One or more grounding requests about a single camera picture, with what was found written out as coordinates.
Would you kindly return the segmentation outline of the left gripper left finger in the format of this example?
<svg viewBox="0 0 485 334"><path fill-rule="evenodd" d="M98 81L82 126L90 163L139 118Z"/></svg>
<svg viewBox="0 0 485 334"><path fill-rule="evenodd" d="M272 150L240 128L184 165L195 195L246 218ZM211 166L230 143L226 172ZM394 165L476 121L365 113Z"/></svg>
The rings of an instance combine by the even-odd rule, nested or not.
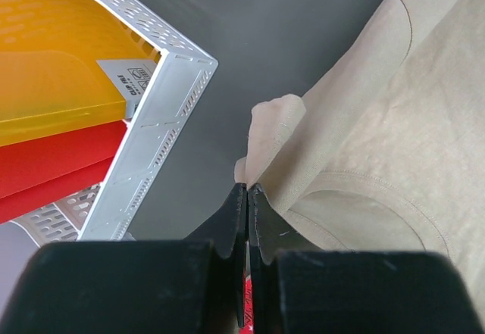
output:
<svg viewBox="0 0 485 334"><path fill-rule="evenodd" d="M181 240L58 242L29 260L3 333L236 333L244 324L247 191Z"/></svg>

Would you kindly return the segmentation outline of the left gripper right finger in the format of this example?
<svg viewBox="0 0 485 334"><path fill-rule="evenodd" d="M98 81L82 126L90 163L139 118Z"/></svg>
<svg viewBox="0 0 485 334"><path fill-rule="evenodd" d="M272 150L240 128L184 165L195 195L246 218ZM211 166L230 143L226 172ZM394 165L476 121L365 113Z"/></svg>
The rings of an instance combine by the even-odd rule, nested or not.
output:
<svg viewBox="0 0 485 334"><path fill-rule="evenodd" d="M481 333L458 271L422 251L325 251L247 192L256 333Z"/></svg>

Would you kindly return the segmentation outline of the beige t shirt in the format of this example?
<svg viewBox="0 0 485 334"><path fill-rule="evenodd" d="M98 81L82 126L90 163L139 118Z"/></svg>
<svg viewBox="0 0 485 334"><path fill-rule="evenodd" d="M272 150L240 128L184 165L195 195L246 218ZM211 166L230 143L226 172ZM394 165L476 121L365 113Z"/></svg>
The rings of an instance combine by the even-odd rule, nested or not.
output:
<svg viewBox="0 0 485 334"><path fill-rule="evenodd" d="M327 250L435 251L484 313L484 0L383 0L303 96L252 109L234 178Z"/></svg>

